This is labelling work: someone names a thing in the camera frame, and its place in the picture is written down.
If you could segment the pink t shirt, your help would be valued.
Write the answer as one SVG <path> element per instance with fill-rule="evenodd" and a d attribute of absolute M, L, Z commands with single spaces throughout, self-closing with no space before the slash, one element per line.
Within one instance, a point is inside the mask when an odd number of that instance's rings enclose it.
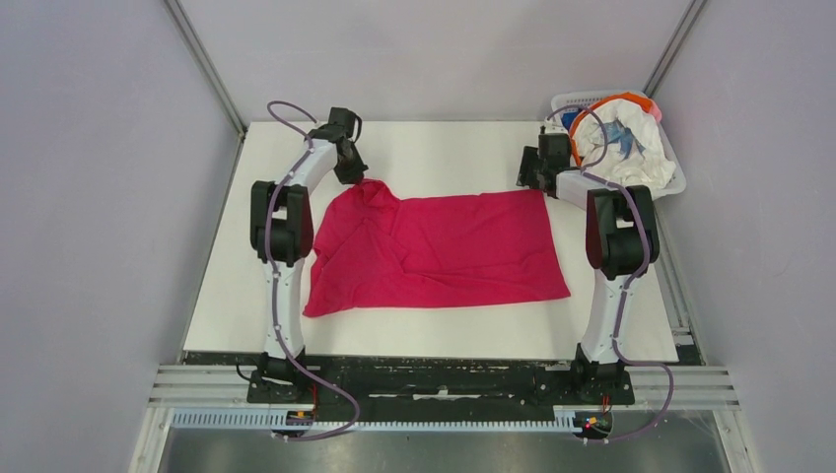
<path fill-rule="evenodd" d="M 310 295 L 321 317 L 353 308 L 452 308 L 567 299 L 544 197 L 535 190 L 401 199 L 380 180 L 327 206 Z"/>

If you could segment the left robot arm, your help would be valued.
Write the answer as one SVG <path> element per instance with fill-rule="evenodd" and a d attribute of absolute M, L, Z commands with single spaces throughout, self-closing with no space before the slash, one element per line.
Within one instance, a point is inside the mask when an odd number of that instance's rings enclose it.
<path fill-rule="evenodd" d="M 303 269 L 314 243 L 311 196 L 329 172 L 344 185 L 363 179 L 367 166 L 356 147 L 362 126 L 354 111 L 332 108 L 324 122 L 301 133 L 304 150 L 283 177 L 251 187 L 249 241 L 265 271 L 269 321 L 249 380 L 251 402 L 299 401 L 313 382 L 304 370 L 301 325 Z"/>

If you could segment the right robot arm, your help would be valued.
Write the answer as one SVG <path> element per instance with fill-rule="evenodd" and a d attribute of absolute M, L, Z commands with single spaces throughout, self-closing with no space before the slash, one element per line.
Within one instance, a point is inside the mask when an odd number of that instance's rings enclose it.
<path fill-rule="evenodd" d="M 569 202 L 586 213 L 585 249 L 594 271 L 591 315 L 571 363 L 569 386 L 583 402 L 626 388 L 621 332 L 634 288 L 659 257 L 651 190 L 623 186 L 570 165 L 567 133 L 541 129 L 526 146 L 517 184 Z"/>

